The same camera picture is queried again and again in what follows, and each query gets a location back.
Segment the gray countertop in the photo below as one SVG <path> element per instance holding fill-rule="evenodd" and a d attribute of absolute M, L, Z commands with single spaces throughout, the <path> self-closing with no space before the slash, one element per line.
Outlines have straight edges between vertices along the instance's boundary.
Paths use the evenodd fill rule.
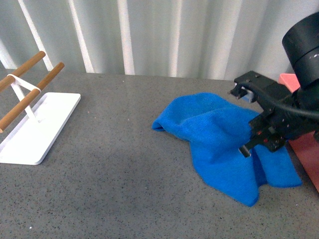
<path fill-rule="evenodd" d="M 36 84 L 45 74 L 23 78 Z M 1 79 L 5 75 L 0 71 Z M 303 185 L 264 185 L 249 208 L 203 183 L 187 142 L 151 130 L 181 95 L 212 92 L 260 110 L 228 95 L 232 87 L 215 80 L 60 73 L 45 92 L 82 99 L 40 165 L 0 164 L 0 237 L 319 238 L 318 192 L 289 146 Z M 17 103 L 13 90 L 0 93 L 0 102 L 2 118 Z"/>

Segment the blue towel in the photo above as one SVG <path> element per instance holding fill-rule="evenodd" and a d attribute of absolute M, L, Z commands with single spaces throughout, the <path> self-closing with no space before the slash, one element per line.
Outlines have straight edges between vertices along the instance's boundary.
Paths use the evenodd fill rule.
<path fill-rule="evenodd" d="M 249 158 L 239 152 L 250 139 L 248 122 L 257 115 L 215 94 L 199 93 L 172 101 L 152 129 L 189 141 L 194 168 L 203 181 L 251 207 L 263 184 L 301 185 L 285 147 L 271 153 L 257 145 Z"/>

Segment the white curtain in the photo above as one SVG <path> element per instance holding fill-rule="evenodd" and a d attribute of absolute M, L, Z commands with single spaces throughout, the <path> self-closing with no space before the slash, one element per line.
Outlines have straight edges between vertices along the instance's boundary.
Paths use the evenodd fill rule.
<path fill-rule="evenodd" d="M 318 0 L 1 0 L 0 68 L 233 80 L 291 67 L 281 40 Z"/>

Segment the black cable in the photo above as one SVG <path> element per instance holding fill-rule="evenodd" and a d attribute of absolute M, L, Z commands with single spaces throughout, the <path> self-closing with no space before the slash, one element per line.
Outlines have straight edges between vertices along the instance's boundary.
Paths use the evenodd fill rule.
<path fill-rule="evenodd" d="M 272 98 L 271 96 L 269 96 L 264 90 L 260 89 L 258 86 L 253 85 L 250 82 L 240 82 L 236 85 L 235 88 L 241 88 L 241 87 L 245 87 L 246 89 L 252 91 L 253 93 L 259 95 L 261 98 L 263 98 L 265 101 L 273 104 L 275 107 L 278 107 L 282 110 L 303 116 L 303 117 L 307 117 L 307 118 L 311 118 L 314 120 L 319 120 L 319 112 L 318 111 L 307 111 L 307 110 L 301 110 L 298 108 L 292 108 L 289 107 L 285 104 L 279 103 L 277 100 L 275 100 L 274 98 Z"/>

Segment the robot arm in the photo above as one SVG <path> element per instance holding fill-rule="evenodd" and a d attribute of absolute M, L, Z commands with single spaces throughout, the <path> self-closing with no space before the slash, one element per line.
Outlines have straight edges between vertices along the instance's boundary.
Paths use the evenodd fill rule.
<path fill-rule="evenodd" d="M 291 94 L 284 85 L 250 71 L 236 78 L 229 92 L 250 103 L 257 101 L 264 110 L 249 122 L 251 139 L 239 148 L 245 157 L 257 144 L 274 152 L 288 139 L 312 131 L 319 141 L 319 12 L 295 24 L 283 46 L 300 83 L 298 90 Z"/>

